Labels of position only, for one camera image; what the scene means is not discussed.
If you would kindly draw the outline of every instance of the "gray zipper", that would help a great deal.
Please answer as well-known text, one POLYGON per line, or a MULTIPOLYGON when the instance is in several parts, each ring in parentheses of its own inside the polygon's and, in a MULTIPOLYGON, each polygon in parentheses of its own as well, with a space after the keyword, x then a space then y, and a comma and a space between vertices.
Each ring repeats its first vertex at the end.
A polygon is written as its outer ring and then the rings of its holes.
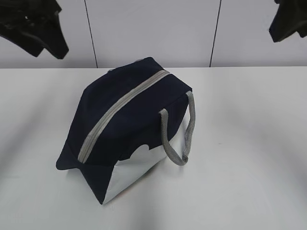
POLYGON ((88 157, 91 154, 91 151, 107 126, 107 124, 110 122, 112 117, 122 108, 124 107, 129 101, 131 101, 134 97, 139 95, 144 90, 147 90, 152 85, 156 84, 159 80, 166 77, 170 73, 166 70, 161 70, 157 72, 156 74, 152 75, 149 79, 142 82, 140 85, 132 89, 129 93, 125 94, 123 97, 121 97, 117 102, 115 102, 111 108, 102 116, 102 118, 97 122, 97 124, 94 126, 94 128, 90 131, 90 133, 87 135, 87 137, 84 140, 84 143, 81 147, 81 150, 78 155, 78 161, 81 163, 85 163, 88 157))

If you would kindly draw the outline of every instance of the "insulated bag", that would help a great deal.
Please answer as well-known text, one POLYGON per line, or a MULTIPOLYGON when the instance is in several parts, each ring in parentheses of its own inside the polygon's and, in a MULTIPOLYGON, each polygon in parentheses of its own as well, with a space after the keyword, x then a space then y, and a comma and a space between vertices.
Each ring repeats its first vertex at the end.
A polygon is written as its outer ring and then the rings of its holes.
POLYGON ((83 92, 59 170, 78 168, 101 204, 168 156, 185 165, 195 126, 192 89, 152 57, 113 69, 83 92), (170 140, 189 106, 180 155, 170 140))

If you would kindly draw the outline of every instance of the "white wall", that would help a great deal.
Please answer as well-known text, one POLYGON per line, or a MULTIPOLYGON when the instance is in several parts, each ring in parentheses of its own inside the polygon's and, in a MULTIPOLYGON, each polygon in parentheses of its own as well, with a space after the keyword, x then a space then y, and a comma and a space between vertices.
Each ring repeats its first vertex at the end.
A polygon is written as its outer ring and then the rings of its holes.
POLYGON ((167 67, 208 67, 219 0, 87 0, 100 68, 147 56, 167 67))
MULTIPOLYGON (((0 68, 114 68, 147 56, 165 67, 210 64, 220 0, 86 0, 88 14, 84 0, 58 2, 64 60, 32 57, 0 37, 0 68)), ((273 43, 277 9, 274 0, 222 0, 211 66, 306 65, 307 38, 273 43)))
POLYGON ((278 6, 274 0, 222 0, 212 66, 305 66, 307 38, 271 39, 278 6))

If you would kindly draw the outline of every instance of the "table surface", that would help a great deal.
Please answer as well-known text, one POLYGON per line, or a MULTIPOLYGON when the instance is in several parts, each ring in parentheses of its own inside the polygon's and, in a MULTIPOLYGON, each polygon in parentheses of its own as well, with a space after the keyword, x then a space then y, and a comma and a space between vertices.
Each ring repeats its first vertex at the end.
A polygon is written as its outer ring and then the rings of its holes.
POLYGON ((194 91, 189 162, 161 161, 102 206, 55 163, 107 69, 1 69, 0 229, 307 229, 307 68, 169 70, 194 91))

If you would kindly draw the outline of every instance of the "gray handle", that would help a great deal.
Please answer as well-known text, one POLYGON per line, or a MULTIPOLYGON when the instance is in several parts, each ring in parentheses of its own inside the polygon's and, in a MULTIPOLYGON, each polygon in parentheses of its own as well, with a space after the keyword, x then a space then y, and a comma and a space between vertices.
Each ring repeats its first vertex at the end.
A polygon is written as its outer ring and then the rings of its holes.
POLYGON ((188 155, 191 150, 192 144, 192 135, 195 127, 195 103, 194 96, 191 91, 187 92, 189 99, 189 112, 190 112, 190 121, 187 127, 187 130, 184 134, 184 141, 186 144, 186 149, 183 151, 182 158, 176 153, 173 147, 170 145, 167 138, 167 123, 168 123, 168 111, 166 109, 161 110, 161 139, 163 148, 172 162, 176 165, 183 166, 188 162, 188 155))

